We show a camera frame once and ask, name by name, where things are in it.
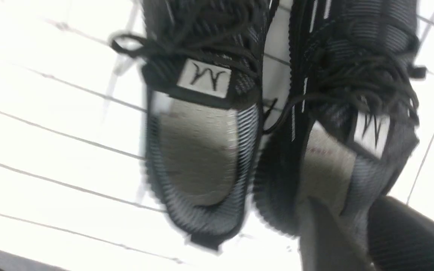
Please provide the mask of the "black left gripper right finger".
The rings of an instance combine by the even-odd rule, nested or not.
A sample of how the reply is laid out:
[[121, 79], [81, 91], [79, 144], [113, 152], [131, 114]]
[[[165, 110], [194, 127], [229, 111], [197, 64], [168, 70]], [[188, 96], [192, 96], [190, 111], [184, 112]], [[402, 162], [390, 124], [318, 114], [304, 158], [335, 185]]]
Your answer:
[[434, 221], [392, 197], [369, 209], [367, 238], [381, 271], [434, 271]]

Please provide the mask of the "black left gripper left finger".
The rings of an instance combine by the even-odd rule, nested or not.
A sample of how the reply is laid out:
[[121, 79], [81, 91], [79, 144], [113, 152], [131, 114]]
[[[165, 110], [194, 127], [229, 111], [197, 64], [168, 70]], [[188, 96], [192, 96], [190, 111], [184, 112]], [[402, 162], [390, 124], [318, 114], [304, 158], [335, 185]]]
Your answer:
[[64, 271], [58, 266], [20, 257], [0, 250], [0, 269], [4, 271]]

